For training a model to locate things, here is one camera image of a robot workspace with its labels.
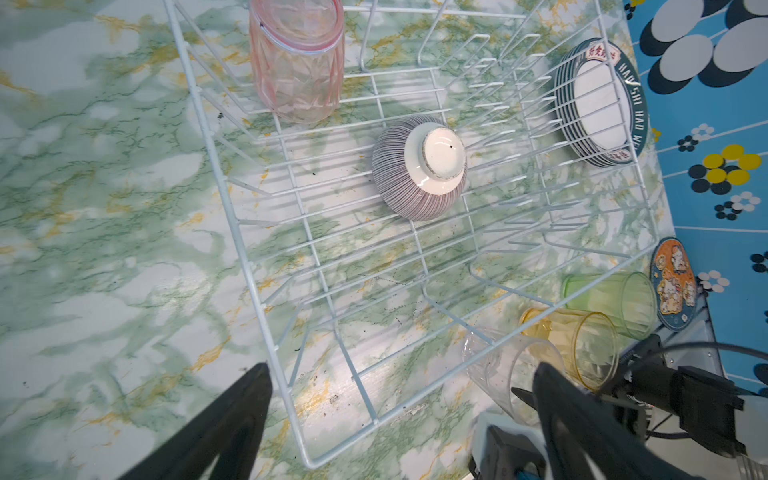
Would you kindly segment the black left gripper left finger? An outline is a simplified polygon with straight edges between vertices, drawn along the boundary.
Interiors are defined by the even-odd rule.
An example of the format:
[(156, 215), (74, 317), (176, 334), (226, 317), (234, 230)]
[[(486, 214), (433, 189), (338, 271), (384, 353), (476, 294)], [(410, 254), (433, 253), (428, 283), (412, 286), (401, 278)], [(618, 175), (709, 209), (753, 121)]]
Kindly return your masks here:
[(259, 363), (124, 479), (248, 479), (262, 440), (273, 386)]

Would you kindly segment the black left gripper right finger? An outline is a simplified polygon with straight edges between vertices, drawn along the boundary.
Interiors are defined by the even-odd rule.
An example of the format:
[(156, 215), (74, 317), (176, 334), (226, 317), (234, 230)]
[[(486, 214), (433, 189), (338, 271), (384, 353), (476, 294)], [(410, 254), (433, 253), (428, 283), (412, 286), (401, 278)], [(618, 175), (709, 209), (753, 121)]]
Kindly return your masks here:
[(685, 479), (631, 436), (594, 398), (542, 363), (533, 396), (555, 479)]

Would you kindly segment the clear transparent cup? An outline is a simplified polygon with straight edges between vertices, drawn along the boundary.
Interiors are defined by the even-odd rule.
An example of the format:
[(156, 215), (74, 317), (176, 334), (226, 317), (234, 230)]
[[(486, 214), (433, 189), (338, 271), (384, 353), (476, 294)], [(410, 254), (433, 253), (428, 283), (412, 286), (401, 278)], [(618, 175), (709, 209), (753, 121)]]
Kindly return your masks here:
[(512, 388), (533, 390), (535, 372), (540, 363), (552, 365), (560, 373), (565, 363), (559, 350), (549, 341), (518, 334), (480, 358), (480, 354), (503, 332), (481, 328), (466, 336), (462, 350), (464, 361), (476, 358), (467, 367), (468, 376), (517, 423), (536, 426), (540, 423), (536, 410), (517, 397)]

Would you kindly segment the large plain white plate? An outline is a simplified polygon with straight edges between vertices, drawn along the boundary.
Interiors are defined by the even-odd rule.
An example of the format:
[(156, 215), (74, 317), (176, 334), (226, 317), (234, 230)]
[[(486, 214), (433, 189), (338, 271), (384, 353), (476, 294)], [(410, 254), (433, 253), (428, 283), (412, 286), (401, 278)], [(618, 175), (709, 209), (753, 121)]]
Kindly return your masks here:
[(649, 135), (646, 95), (629, 57), (615, 44), (589, 38), (562, 59), (555, 108), (565, 139), (596, 167), (632, 163)]

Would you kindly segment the green transparent cup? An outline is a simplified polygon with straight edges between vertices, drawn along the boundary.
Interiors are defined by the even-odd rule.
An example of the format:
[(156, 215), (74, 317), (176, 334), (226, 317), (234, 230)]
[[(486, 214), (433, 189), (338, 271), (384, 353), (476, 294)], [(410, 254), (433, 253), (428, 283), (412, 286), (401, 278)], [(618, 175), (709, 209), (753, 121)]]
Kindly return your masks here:
[(563, 296), (569, 298), (565, 308), (603, 313), (621, 335), (636, 340), (646, 338), (656, 323), (657, 309), (656, 295), (647, 276), (641, 272), (615, 273), (577, 295), (598, 277), (568, 276), (563, 283)]

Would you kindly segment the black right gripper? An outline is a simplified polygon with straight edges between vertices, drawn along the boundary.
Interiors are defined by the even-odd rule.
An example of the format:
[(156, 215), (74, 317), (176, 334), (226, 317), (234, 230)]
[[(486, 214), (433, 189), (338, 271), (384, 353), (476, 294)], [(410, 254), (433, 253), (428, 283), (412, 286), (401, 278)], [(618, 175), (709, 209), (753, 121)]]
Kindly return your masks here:
[(747, 391), (698, 367), (671, 368), (665, 360), (667, 353), (705, 349), (746, 351), (713, 341), (664, 346), (659, 336), (650, 335), (621, 358), (614, 377), (600, 387), (599, 394), (621, 392), (676, 416), (690, 439), (715, 454), (745, 455), (747, 447), (737, 439), (736, 413), (744, 410)]

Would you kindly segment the yellow transparent cup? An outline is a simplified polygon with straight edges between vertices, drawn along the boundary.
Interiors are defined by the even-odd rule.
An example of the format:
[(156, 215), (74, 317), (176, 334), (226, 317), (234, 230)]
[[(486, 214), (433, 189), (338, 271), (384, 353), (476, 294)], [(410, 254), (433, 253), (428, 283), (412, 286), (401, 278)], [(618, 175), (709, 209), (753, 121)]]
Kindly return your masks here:
[(522, 333), (553, 344), (563, 357), (565, 370), (574, 382), (598, 391), (616, 373), (619, 334), (603, 313), (529, 308), (519, 320)]

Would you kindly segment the pink transparent plastic cup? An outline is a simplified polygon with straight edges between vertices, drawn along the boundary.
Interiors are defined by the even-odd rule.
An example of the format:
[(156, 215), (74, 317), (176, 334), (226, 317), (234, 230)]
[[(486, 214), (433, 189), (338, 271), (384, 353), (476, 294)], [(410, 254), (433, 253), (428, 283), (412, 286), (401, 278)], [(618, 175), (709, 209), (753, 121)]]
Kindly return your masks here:
[(249, 3), (253, 83), (264, 105), (314, 124), (338, 107), (344, 76), (344, 9), (333, 0)]

